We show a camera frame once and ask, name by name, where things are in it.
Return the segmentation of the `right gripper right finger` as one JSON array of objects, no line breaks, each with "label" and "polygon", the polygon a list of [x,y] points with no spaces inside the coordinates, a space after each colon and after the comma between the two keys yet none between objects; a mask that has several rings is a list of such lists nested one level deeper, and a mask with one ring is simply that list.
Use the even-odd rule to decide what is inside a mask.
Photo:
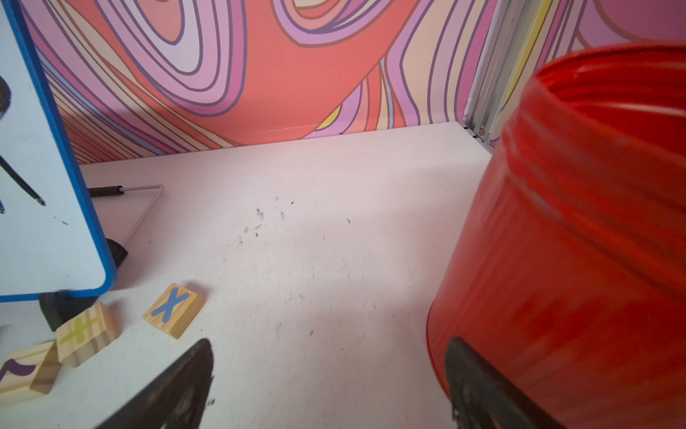
[{"label": "right gripper right finger", "polygon": [[444,359],[452,416],[458,428],[561,428],[461,338]]}]

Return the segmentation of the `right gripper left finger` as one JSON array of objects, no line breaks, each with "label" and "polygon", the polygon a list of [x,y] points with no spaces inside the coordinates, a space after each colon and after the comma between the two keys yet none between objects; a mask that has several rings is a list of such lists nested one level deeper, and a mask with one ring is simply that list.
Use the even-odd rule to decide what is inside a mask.
[{"label": "right gripper left finger", "polygon": [[198,428],[213,380],[214,353],[201,339],[101,428]]}]

